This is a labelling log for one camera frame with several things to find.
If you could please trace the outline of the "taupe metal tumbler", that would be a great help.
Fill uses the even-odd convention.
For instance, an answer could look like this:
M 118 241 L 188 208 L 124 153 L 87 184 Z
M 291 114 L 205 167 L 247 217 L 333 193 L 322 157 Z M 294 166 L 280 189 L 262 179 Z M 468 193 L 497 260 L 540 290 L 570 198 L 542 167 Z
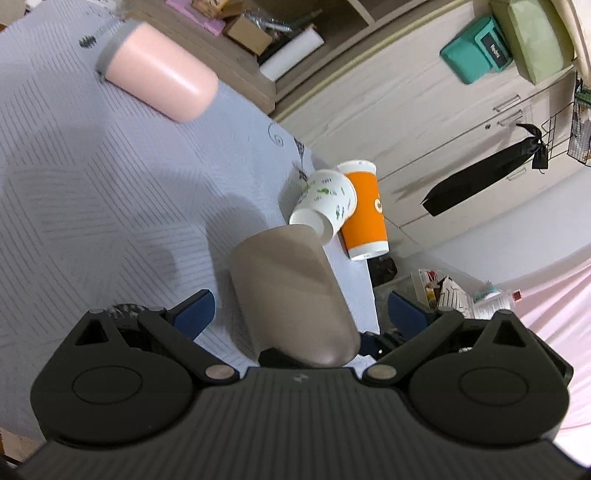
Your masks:
M 229 272 L 260 366 L 335 368 L 359 353 L 360 333 L 313 228 L 249 237 L 231 251 Z

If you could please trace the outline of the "orange paper cup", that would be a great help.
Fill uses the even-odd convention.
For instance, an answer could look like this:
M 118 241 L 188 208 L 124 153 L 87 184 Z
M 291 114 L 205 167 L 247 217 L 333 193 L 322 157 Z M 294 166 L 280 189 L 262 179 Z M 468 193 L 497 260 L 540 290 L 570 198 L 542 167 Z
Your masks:
M 349 160 L 337 166 L 356 189 L 356 210 L 342 226 L 349 258 L 369 260 L 390 250 L 377 166 L 368 160 Z

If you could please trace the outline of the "white floral paper cup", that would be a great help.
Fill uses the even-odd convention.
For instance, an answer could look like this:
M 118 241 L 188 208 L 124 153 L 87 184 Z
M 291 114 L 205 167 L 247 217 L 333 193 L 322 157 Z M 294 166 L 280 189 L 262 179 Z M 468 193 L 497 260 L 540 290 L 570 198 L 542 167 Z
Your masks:
M 290 225 L 307 225 L 322 244 L 328 244 L 356 211 L 356 189 L 339 171 L 322 169 L 308 176 Z

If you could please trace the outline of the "pile of papers and packages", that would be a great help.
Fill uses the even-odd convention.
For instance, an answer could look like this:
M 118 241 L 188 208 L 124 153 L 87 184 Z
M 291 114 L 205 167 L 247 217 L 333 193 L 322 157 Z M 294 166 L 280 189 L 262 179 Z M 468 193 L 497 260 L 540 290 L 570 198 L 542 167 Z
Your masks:
M 477 295 L 471 295 L 440 271 L 418 269 L 411 273 L 411 279 L 418 301 L 433 310 L 455 309 L 467 318 L 490 320 L 497 311 L 513 311 L 516 306 L 513 293 L 501 291 L 490 282 Z

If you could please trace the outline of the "white patterned tablecloth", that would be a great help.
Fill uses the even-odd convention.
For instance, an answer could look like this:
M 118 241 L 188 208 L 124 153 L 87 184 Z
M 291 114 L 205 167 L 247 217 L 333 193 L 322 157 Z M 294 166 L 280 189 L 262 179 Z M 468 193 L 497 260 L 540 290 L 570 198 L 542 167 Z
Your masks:
M 286 224 L 303 176 L 324 163 L 223 85 L 175 123 L 95 71 L 80 39 L 109 20 L 86 1 L 47 1 L 1 35 L 1 425 L 39 438 L 32 384 L 83 314 L 216 302 L 200 346 L 256 361 L 228 255 Z

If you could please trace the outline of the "pink sheet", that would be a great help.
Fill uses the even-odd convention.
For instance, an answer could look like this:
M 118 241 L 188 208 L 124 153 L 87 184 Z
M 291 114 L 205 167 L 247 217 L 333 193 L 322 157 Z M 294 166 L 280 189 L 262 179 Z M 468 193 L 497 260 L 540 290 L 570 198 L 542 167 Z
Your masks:
M 568 271 L 548 268 L 502 288 L 519 293 L 515 312 L 574 368 L 570 404 L 555 443 L 590 464 L 590 262 Z

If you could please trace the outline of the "black ribbon bow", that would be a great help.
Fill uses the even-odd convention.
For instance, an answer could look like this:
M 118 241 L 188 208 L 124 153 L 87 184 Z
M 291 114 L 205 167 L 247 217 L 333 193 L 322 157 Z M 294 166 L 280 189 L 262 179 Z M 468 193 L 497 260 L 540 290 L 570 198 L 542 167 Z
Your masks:
M 526 163 L 534 170 L 547 170 L 549 152 L 544 134 L 533 124 L 517 123 L 529 136 L 466 167 L 435 185 L 422 205 L 436 217 L 504 179 Z

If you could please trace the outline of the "beige wardrobe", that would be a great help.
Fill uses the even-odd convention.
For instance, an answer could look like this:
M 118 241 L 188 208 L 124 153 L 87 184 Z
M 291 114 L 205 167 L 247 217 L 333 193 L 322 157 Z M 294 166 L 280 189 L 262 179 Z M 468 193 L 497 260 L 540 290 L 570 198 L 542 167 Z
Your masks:
M 464 84 L 441 49 L 487 15 L 485 1 L 434 1 L 395 21 L 377 46 L 277 107 L 277 121 L 331 165 L 377 166 L 394 255 L 435 247 L 527 202 L 577 173 L 567 156 L 572 69 L 534 85 L 515 67 Z M 539 127 L 546 171 L 520 167 L 439 216 L 423 207 L 439 182 Z

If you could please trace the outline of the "pink tumbler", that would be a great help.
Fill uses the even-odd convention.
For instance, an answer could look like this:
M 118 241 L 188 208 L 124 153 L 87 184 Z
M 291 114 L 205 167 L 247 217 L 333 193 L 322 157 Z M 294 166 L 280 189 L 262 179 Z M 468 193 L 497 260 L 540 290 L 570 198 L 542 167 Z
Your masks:
M 211 68 L 152 25 L 124 22 L 99 54 L 99 77 L 177 123 L 211 106 L 219 81 Z

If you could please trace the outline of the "white paper towel roll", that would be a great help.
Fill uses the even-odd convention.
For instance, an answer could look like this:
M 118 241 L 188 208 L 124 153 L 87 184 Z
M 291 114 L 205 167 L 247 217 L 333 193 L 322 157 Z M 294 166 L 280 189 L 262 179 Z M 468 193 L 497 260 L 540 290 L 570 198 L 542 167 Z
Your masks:
M 274 53 L 260 66 L 259 71 L 266 79 L 276 81 L 324 44 L 325 40 L 317 30 L 308 28 Z

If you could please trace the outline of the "teal pouch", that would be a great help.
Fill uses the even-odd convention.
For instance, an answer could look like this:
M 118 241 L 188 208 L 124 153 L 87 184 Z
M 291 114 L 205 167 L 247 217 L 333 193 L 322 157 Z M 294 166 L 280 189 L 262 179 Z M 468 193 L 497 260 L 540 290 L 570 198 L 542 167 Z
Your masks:
M 440 51 L 440 56 L 466 85 L 490 72 L 502 72 L 513 62 L 505 35 L 492 15 L 471 23 Z

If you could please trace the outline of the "wooden shelf unit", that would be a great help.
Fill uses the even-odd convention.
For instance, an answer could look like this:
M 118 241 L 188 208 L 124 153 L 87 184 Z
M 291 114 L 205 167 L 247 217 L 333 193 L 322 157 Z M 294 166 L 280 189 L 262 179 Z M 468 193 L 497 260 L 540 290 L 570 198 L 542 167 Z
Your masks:
M 165 4 L 165 1 L 118 1 L 116 15 L 152 25 L 211 68 L 221 81 L 270 114 L 294 104 L 346 60 L 365 52 L 401 28 L 421 1 L 229 1 L 225 26 L 245 16 L 273 38 L 254 55 L 223 34 L 214 36 Z M 280 79 L 270 81 L 259 68 L 290 40 L 315 28 L 322 47 Z

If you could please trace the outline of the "pink flat box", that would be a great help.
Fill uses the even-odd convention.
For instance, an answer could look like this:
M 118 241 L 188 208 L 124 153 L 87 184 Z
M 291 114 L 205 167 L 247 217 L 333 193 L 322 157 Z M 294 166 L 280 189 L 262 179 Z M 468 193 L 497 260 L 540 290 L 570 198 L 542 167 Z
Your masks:
M 214 36 L 221 35 L 224 30 L 223 20 L 204 16 L 191 6 L 190 0 L 166 0 L 165 4 Z

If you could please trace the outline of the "small cardboard box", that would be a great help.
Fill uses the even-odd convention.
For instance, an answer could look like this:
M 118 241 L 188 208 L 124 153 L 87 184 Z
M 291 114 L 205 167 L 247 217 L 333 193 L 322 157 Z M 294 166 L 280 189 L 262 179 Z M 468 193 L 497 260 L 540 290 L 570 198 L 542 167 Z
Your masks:
M 273 38 L 266 31 L 245 16 L 238 16 L 229 22 L 223 34 L 254 55 L 262 54 L 273 42 Z

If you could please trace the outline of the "green cushion bag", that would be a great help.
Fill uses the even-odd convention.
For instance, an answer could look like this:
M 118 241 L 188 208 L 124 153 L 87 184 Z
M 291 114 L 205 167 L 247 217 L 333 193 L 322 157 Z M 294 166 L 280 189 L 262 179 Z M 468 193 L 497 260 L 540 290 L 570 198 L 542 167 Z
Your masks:
M 491 1 L 521 76 L 539 84 L 572 64 L 571 38 L 551 1 Z

